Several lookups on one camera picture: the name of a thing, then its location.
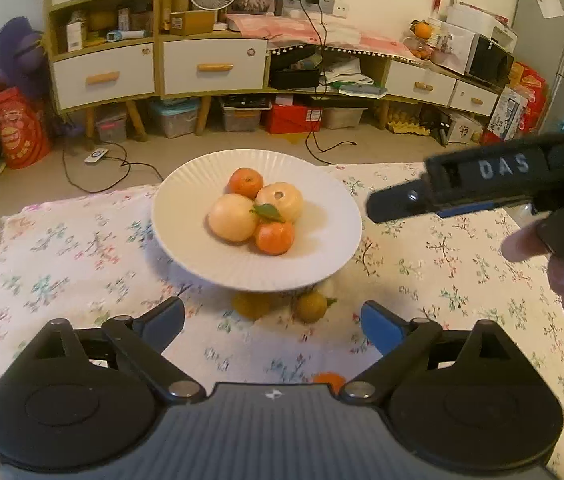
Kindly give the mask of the orange mandarin without leaf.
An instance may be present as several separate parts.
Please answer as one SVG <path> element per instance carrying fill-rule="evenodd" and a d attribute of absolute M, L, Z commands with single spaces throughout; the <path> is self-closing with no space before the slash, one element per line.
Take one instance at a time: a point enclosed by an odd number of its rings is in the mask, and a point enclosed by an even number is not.
<path fill-rule="evenodd" d="M 236 169 L 227 182 L 227 192 L 254 200 L 265 181 L 258 171 L 251 168 Z"/>

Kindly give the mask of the orange mandarin with leaf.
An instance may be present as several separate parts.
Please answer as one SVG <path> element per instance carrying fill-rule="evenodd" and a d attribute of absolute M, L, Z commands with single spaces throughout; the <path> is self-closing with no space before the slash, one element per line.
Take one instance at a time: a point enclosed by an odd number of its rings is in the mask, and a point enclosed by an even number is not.
<path fill-rule="evenodd" d="M 286 221 L 272 204 L 254 204 L 251 211 L 259 219 L 254 232 L 259 252 L 269 256 L 280 256 L 288 252 L 295 242 L 295 226 Z"/>

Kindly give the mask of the clear plastic storage box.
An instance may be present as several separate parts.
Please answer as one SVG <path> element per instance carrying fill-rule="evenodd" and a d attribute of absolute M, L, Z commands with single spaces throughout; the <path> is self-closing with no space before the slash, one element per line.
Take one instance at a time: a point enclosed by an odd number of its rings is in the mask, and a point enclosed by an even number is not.
<path fill-rule="evenodd" d="M 159 131 L 168 139 L 196 131 L 199 100 L 197 98 L 152 100 L 149 109 Z"/>

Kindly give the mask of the white ribbed plate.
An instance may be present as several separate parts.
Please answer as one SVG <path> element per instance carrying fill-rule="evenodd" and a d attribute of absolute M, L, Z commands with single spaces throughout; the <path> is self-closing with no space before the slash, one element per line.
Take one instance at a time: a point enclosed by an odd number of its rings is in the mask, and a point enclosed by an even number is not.
<path fill-rule="evenodd" d="M 177 266 L 242 292 L 317 284 L 351 260 L 362 235 L 343 183 L 310 162 L 262 150 L 186 162 L 160 184 L 151 220 Z"/>

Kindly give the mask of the white microwave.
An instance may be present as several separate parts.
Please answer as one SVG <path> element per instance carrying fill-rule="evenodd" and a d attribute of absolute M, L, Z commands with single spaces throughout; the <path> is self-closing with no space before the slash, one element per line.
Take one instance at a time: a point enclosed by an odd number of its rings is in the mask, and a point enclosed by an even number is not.
<path fill-rule="evenodd" d="M 453 73 L 501 88 L 509 81 L 513 56 L 478 32 L 442 22 L 432 61 Z"/>

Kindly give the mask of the pale yellow grapefruit smooth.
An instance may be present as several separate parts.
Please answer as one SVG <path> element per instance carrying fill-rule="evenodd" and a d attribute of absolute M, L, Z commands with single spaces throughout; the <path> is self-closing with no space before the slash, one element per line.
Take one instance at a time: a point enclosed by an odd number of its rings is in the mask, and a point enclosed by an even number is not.
<path fill-rule="evenodd" d="M 229 243 L 246 242 L 254 235 L 259 219 L 251 211 L 254 202 L 239 194 L 223 194 L 207 214 L 210 231 Z"/>

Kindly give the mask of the red storage box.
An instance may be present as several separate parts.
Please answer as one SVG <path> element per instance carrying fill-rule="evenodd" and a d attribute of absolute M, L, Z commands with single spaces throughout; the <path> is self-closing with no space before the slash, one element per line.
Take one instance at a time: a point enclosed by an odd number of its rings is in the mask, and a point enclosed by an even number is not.
<path fill-rule="evenodd" d="M 265 116 L 265 130 L 271 134 L 309 133 L 319 131 L 321 122 L 321 108 L 273 104 Z"/>

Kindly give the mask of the small yellow fruit under plate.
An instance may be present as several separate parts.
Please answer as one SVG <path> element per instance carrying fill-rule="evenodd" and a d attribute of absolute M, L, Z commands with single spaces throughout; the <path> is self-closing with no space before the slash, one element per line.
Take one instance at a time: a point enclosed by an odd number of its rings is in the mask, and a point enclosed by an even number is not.
<path fill-rule="evenodd" d="M 257 321 L 282 305 L 282 298 L 272 292 L 235 292 L 232 309 L 242 318 Z"/>

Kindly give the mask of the pale yellow grapefruit with navel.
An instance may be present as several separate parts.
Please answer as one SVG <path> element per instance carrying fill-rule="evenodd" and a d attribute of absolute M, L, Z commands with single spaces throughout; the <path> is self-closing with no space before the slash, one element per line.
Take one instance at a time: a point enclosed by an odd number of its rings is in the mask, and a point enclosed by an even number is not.
<path fill-rule="evenodd" d="M 284 221 L 296 222 L 303 213 L 303 194 L 294 185 L 275 182 L 265 185 L 256 196 L 257 205 L 272 205 Z"/>

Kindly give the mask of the wooden cabinet with white drawers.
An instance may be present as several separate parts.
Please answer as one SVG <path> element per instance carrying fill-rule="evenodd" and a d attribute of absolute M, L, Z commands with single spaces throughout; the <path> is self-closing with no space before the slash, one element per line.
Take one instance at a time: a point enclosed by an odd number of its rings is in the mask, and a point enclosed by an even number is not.
<path fill-rule="evenodd" d="M 150 32 L 69 50 L 73 14 L 112 13 L 141 2 L 154 9 Z M 372 103 L 382 120 L 393 102 L 425 103 L 488 117 L 498 99 L 497 93 L 476 82 L 419 60 L 399 41 L 335 22 L 320 23 L 312 15 L 264 16 L 254 37 L 232 29 L 178 36 L 160 29 L 163 0 L 44 0 L 44 6 L 56 106 L 64 115 L 84 112 L 88 144 L 98 139 L 97 110 L 108 104 L 121 104 L 137 140 L 146 140 L 137 103 L 148 98 L 199 99 L 196 130 L 204 131 L 211 101 L 217 96 L 283 93 L 270 82 L 273 58 L 308 46 L 359 58 L 363 74 L 387 91 Z"/>

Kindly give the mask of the purple plush toy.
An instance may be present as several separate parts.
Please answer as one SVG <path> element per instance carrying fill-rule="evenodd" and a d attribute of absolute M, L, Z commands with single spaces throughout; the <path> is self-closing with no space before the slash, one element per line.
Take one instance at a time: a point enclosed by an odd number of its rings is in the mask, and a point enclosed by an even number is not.
<path fill-rule="evenodd" d="M 48 90 L 48 63 L 42 34 L 24 16 L 0 30 L 0 81 L 28 99 L 41 99 Z"/>

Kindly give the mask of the red gift bag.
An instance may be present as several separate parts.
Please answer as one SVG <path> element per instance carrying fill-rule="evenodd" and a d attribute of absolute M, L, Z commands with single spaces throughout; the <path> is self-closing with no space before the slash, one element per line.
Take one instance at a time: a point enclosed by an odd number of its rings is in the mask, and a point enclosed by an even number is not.
<path fill-rule="evenodd" d="M 50 153 L 42 104 L 16 87 L 0 91 L 0 143 L 10 169 L 32 166 Z"/>

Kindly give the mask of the orange tomato front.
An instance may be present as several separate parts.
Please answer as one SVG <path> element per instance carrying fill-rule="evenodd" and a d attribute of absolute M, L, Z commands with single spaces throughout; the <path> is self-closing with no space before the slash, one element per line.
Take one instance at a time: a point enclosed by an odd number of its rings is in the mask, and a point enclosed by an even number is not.
<path fill-rule="evenodd" d="M 322 372 L 312 376 L 314 384 L 328 385 L 335 394 L 340 392 L 340 389 L 346 385 L 347 379 L 340 374 L 334 372 Z"/>

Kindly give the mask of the floral tablecloth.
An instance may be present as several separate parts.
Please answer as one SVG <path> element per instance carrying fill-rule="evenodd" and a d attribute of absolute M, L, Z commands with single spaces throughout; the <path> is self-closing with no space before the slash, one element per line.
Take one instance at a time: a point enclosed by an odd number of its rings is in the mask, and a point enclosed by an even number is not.
<path fill-rule="evenodd" d="M 564 410 L 564 313 L 547 261 L 500 254 L 516 230 L 503 210 L 440 219 L 365 222 L 351 261 L 319 287 L 329 309 L 306 325 L 284 295 L 252 318 L 234 292 L 196 281 L 160 249 L 151 225 L 152 185 L 24 208 L 4 222 L 0 244 L 0 376 L 53 318 L 96 327 L 184 302 L 183 332 L 167 358 L 206 388 L 217 382 L 298 384 L 352 378 L 378 357 L 360 310 L 374 300 L 401 318 L 451 330 L 499 323 Z M 564 479 L 564 429 L 551 469 Z"/>

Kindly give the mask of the small yellow-brown fruit with leaf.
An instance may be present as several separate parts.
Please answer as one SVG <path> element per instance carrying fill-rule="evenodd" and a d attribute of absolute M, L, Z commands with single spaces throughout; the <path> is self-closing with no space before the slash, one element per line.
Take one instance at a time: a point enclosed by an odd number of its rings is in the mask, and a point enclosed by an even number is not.
<path fill-rule="evenodd" d="M 305 324 L 316 323 L 336 301 L 336 298 L 326 297 L 321 292 L 308 292 L 295 300 L 294 316 Z"/>

